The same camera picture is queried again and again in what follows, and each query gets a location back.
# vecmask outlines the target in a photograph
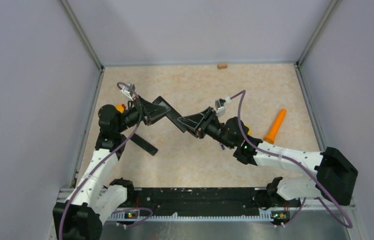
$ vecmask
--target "small wooden block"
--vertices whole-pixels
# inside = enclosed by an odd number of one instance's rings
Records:
[[[226,69],[228,64],[226,62],[218,63],[218,69]]]

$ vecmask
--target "metal base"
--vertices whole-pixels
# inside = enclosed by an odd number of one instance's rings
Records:
[[[286,228],[250,221],[146,221],[127,228],[107,223],[101,240],[113,239],[194,239],[194,240],[350,240],[348,232],[326,210],[304,211]]]

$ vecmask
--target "gray wall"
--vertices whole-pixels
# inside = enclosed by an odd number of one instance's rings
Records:
[[[330,0],[69,0],[104,65],[292,62]]]
[[[359,170],[355,199],[374,239],[374,1],[343,1],[303,68],[328,144]]]
[[[45,238],[97,76],[58,1],[0,1],[0,239]]]

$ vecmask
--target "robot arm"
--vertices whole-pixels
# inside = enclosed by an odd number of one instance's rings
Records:
[[[298,151],[248,135],[248,140],[261,149],[255,150],[244,141],[239,126],[242,126],[244,133],[248,132],[248,128],[237,117],[228,119],[226,123],[219,122],[218,113],[223,113],[225,102],[223,99],[216,100],[217,110],[208,107],[198,114],[180,116],[178,121],[196,138],[202,139],[209,135],[230,149],[237,148],[233,156],[243,164],[271,166],[307,174],[300,166],[283,157],[288,156],[308,169],[340,205],[350,204],[358,171],[339,150],[328,147],[325,152]],[[308,175],[295,178],[277,177],[268,184],[267,195],[269,201],[265,202],[278,202],[280,205],[295,198],[324,197],[331,201]]]
[[[236,148],[233,156],[243,164],[272,166],[303,174],[302,168],[282,156],[296,159],[317,177],[339,204],[350,204],[358,171],[337,149],[328,147],[325,152],[297,151],[275,146],[247,135],[247,139],[252,144],[262,149],[262,151],[255,150],[244,140],[240,126],[245,133],[248,132],[248,128],[237,117],[230,118],[226,123],[219,122],[218,117],[225,112],[224,103],[230,101],[229,98],[216,100],[216,110],[208,107],[198,114],[181,116],[162,97],[158,97],[153,103],[140,96],[134,98],[131,90],[135,88],[133,85],[129,86],[131,89],[124,87],[121,91],[133,100],[132,108],[118,112],[115,106],[105,105],[98,112],[100,134],[86,174],[79,181],[85,183],[78,184],[78,193],[66,213],[63,239],[99,239],[106,219],[119,205],[129,199],[127,186],[119,183],[111,184],[104,195],[99,195],[110,170],[118,163],[124,147],[105,162],[101,163],[101,161],[126,140],[121,132],[138,123],[139,109],[143,113],[141,120],[147,126],[167,117],[183,133],[189,132],[199,139],[209,135],[230,149]],[[284,206],[286,201],[295,198],[324,197],[330,200],[308,175],[295,178],[277,177],[267,185],[266,190],[261,191],[255,203],[265,208]],[[63,210],[71,197],[72,195],[65,203],[56,203],[53,209],[57,234]]]

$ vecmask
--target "marbled floor surface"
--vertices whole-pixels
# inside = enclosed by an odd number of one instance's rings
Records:
[[[163,96],[183,115],[196,114],[215,99],[247,91],[242,120],[252,136],[263,138],[280,109],[287,109],[276,145],[318,151],[315,134],[292,64],[125,66],[107,67],[89,132],[80,169],[82,176],[90,163],[99,133],[99,108],[105,104],[126,104],[117,82],[131,82],[143,98],[152,102]],[[227,105],[220,122],[236,116],[239,98]],[[129,141],[119,163],[106,183],[124,177],[136,187],[261,187],[273,178],[298,176],[273,167],[243,165],[232,157],[233,150],[222,150],[206,136],[196,139],[182,133],[167,118],[152,126],[141,124],[137,133],[159,149],[149,155]]]

